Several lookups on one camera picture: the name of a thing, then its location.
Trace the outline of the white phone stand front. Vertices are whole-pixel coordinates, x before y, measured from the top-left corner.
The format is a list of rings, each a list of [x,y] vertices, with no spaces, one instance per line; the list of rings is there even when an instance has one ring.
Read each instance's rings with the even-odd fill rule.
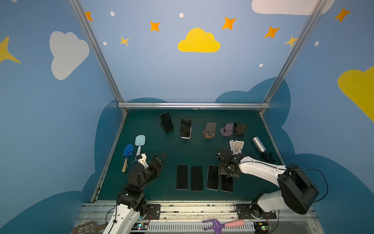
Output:
[[[233,155],[238,155],[242,153],[242,149],[244,147],[244,141],[239,141],[239,140],[230,140],[229,141],[230,145],[230,151]]]

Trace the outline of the white phone stand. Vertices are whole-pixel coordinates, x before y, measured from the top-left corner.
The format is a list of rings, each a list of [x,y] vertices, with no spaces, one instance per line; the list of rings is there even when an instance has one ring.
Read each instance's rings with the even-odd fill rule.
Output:
[[[181,129],[181,138],[182,139],[190,139],[191,138],[191,131],[192,131],[191,127]]]
[[[230,140],[229,141],[230,145],[230,151],[233,155],[238,155],[242,153],[242,149],[244,147],[244,141],[239,141],[239,140]]]

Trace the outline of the white framed phone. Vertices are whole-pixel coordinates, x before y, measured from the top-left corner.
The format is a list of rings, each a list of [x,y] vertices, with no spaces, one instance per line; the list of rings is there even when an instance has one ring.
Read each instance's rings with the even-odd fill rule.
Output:
[[[209,165],[207,172],[206,187],[209,190],[218,191],[220,184],[219,167],[216,165]]]

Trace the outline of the purple phone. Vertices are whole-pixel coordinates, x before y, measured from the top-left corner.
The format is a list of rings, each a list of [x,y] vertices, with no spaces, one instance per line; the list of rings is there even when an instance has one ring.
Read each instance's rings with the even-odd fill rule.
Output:
[[[176,189],[187,190],[188,189],[188,166],[178,165],[176,171]]]

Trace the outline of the purple round phone stand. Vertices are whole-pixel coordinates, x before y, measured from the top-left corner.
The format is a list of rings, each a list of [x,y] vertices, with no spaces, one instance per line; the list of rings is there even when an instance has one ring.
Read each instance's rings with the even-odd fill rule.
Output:
[[[225,127],[220,129],[223,136],[228,137],[233,134],[234,123],[230,122],[225,125]]]

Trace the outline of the small black phone stand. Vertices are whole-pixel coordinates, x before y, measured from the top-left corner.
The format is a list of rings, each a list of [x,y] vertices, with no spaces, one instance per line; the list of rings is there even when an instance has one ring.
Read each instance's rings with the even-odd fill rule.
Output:
[[[233,133],[235,136],[243,137],[246,131],[246,124],[243,123],[234,123]]]

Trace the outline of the round wooden phone stand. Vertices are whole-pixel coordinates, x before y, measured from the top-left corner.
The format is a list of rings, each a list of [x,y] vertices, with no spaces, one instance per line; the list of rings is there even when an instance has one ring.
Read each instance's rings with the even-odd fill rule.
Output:
[[[208,139],[214,138],[216,135],[216,123],[208,122],[206,128],[203,131],[203,136]]]

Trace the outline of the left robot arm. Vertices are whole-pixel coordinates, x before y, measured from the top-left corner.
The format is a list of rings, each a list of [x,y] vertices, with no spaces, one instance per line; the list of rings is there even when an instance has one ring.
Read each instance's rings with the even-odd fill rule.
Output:
[[[105,234],[128,234],[139,218],[146,214],[144,189],[160,176],[165,158],[166,154],[159,154],[152,157],[147,168],[138,163],[131,169],[128,181],[117,197]]]

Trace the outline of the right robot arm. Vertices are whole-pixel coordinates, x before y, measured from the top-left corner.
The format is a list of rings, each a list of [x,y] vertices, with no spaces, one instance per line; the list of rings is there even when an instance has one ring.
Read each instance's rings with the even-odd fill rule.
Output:
[[[243,154],[223,150],[216,155],[220,161],[219,175],[239,177],[248,174],[279,187],[278,191],[256,196],[249,206],[251,218],[261,219],[266,213],[290,209],[304,215],[319,195],[319,190],[304,170],[296,165],[275,165]]]

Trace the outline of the light blue toy shovel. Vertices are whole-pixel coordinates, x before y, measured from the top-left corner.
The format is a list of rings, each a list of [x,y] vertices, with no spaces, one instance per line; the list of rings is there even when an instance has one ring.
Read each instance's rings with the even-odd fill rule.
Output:
[[[141,158],[141,147],[146,143],[146,136],[145,135],[138,135],[135,138],[135,145],[138,147],[136,151],[136,155],[134,161],[138,161]]]

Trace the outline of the silver screwdriver tool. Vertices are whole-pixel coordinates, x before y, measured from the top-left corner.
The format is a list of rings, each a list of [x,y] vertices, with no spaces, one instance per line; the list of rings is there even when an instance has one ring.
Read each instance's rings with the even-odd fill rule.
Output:
[[[252,142],[255,145],[255,147],[257,148],[257,150],[259,151],[259,153],[261,154],[261,156],[265,160],[267,160],[269,162],[275,162],[276,161],[274,159],[272,153],[267,151],[266,147],[263,145],[263,143],[261,142],[261,140],[257,136],[252,139]]]

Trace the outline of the purple pink toy fork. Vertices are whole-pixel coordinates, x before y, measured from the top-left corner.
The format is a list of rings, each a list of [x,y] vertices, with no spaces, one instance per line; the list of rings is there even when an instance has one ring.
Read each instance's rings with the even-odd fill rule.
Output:
[[[234,220],[227,223],[221,223],[217,219],[203,220],[203,223],[212,223],[212,226],[204,228],[205,231],[213,230],[215,234],[221,234],[223,228],[240,227],[245,225],[245,221]]]

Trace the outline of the brown perforated toy spatula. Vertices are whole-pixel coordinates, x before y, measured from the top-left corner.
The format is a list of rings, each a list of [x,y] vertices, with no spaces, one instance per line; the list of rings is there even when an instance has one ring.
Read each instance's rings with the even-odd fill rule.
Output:
[[[72,234],[98,234],[101,230],[104,230],[107,224],[98,225],[94,221],[84,223],[73,229]]]

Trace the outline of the aluminium frame rail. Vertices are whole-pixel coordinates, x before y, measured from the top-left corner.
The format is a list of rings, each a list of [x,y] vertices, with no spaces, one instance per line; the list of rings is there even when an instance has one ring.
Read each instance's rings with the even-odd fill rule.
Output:
[[[119,102],[119,108],[144,109],[269,109],[269,103],[157,103]]]

